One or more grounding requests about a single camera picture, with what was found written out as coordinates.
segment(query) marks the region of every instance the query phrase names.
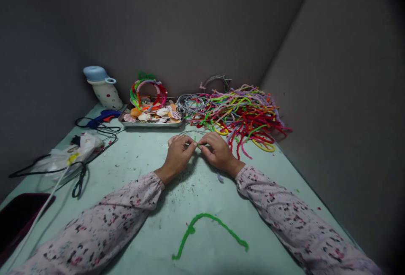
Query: water bottle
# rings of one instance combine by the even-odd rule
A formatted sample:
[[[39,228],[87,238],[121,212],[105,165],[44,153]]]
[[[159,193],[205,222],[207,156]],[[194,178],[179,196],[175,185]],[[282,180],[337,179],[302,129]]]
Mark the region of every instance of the water bottle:
[[[117,80],[110,78],[104,68],[88,66],[83,69],[83,73],[105,109],[118,111],[122,108],[122,101],[113,85],[117,83]]]

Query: hand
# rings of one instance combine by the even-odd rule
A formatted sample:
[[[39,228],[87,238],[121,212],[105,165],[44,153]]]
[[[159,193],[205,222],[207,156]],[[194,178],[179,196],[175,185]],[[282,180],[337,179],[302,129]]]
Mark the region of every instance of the hand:
[[[168,144],[169,150],[165,163],[161,168],[154,171],[164,185],[171,182],[186,168],[197,147],[197,142],[184,135],[171,137]]]
[[[206,143],[213,148],[212,152],[203,145]],[[202,151],[211,165],[227,172],[233,178],[236,178],[236,175],[245,166],[244,162],[239,161],[233,156],[227,143],[216,132],[205,134],[198,144],[200,145],[198,148]]]

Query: pink patterned shirt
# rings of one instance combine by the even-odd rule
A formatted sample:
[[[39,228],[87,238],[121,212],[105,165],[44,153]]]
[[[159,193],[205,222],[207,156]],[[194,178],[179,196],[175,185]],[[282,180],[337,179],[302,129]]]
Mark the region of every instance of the pink patterned shirt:
[[[307,274],[382,274],[302,200],[254,167],[245,165],[236,184]],[[163,189],[154,172],[131,181],[72,219],[9,274],[100,273],[136,234]]]

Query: white plastic bag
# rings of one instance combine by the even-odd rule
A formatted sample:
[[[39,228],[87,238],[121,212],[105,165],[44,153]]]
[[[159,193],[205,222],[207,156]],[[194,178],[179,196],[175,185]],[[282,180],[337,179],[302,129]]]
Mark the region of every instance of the white plastic bag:
[[[55,170],[61,170],[68,165],[75,162],[85,162],[86,159],[93,153],[93,151],[102,145],[102,140],[97,137],[94,131],[87,131],[80,137],[80,147],[77,145],[69,146],[67,149],[61,151],[59,149],[53,149],[50,152],[50,156],[39,161],[33,168],[33,172],[51,172]],[[78,168],[81,168],[81,164],[72,165],[65,174],[65,178],[73,174]],[[59,180],[64,171],[56,173],[45,174],[55,183]]]

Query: tabletop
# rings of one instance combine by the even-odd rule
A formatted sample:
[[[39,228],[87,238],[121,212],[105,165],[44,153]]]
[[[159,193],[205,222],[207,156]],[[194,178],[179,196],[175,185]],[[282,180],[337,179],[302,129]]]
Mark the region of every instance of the tabletop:
[[[96,105],[86,117],[95,118],[103,110]],[[113,119],[110,126],[121,126]],[[74,135],[86,129],[75,127],[56,148],[69,146]],[[201,130],[188,124],[180,129],[132,128],[119,133],[118,141],[88,165],[82,196],[71,197],[76,179],[55,193],[56,200],[41,217],[14,267],[22,264],[40,244],[52,238],[82,210],[96,204],[131,180],[137,179],[163,165],[167,154],[167,141],[184,131]],[[188,133],[202,137],[196,132]],[[246,152],[253,160],[240,154],[246,164],[256,167],[266,176],[305,201],[343,237],[343,228],[334,219],[317,195],[275,143],[275,152],[259,149],[249,141]],[[216,172],[196,150],[188,167],[163,191],[156,210],[149,217],[118,256],[103,271],[104,274],[303,274],[288,251],[282,246],[267,224],[260,218],[249,200],[241,196],[235,182],[224,175],[219,182]],[[43,175],[27,176],[5,199],[3,208],[17,195],[30,192],[51,192],[54,183]],[[187,224],[200,213],[209,213],[221,219],[241,239],[249,244],[249,251],[238,245],[218,223],[202,218],[195,224],[181,259],[172,261],[187,229]],[[8,268],[6,262],[0,274]]]

